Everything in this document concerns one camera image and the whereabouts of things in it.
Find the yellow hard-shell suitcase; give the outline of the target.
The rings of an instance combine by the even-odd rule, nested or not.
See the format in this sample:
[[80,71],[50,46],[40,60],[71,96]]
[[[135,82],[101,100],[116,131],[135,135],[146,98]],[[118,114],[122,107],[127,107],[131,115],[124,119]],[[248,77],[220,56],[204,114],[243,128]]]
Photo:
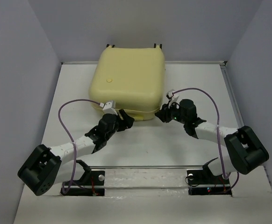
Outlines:
[[115,102],[135,120],[151,120],[163,102],[165,56],[161,44],[152,48],[118,48],[108,44],[100,55],[88,96]]

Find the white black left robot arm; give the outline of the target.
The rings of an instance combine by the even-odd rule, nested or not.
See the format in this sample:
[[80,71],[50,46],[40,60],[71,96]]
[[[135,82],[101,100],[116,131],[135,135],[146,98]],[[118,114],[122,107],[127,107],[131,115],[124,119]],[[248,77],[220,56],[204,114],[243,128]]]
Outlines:
[[[116,132],[130,129],[134,121],[123,109],[120,109],[118,114],[106,113],[94,128],[74,142],[55,147],[38,145],[20,167],[17,175],[36,196],[43,195],[60,182],[64,188],[62,194],[66,195],[70,184],[80,187],[93,177],[91,168],[79,157],[100,151]],[[71,161],[73,168],[77,165],[82,168],[65,178],[60,168]]]

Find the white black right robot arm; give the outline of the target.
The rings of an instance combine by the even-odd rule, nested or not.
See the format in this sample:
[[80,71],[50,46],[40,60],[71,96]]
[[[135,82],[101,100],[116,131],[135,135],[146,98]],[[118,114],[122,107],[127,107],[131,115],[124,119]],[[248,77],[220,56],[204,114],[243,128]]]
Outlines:
[[209,123],[198,117],[192,100],[168,102],[155,115],[163,123],[174,120],[183,124],[185,132],[193,138],[218,145],[219,157],[203,165],[201,177],[207,183],[233,172],[246,175],[269,160],[268,151],[251,127],[228,128]]

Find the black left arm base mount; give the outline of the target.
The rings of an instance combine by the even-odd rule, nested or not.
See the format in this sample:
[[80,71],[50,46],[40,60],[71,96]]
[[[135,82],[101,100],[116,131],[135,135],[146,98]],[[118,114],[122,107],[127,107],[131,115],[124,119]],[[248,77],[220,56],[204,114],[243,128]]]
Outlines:
[[[67,188],[69,182],[63,182],[62,187]],[[69,191],[63,196],[104,196],[105,195],[105,171],[92,170],[85,172],[79,180],[74,180]]]

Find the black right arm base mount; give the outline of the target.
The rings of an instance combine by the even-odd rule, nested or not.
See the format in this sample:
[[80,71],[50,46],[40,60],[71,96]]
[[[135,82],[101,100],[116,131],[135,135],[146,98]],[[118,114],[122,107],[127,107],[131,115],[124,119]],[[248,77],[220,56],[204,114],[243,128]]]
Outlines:
[[232,195],[229,179],[220,176],[206,175],[202,169],[188,170],[185,177],[190,196]]

